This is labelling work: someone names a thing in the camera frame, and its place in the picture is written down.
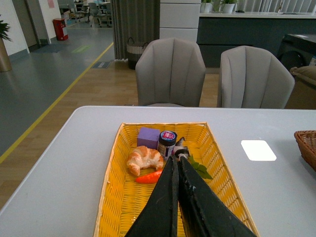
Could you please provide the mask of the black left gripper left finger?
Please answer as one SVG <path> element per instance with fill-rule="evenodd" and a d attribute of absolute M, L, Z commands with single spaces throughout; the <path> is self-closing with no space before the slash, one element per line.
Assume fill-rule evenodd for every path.
<path fill-rule="evenodd" d="M 147 204 L 126 233 L 127 237 L 176 237 L 178 164 L 170 156 Z"/>

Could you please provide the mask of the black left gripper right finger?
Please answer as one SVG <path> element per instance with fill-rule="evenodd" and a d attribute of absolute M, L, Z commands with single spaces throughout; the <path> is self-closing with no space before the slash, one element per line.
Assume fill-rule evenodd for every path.
<path fill-rule="evenodd" d="M 224 205 L 185 158 L 180 158 L 178 171 L 178 201 L 187 237 L 255 236 Z"/>

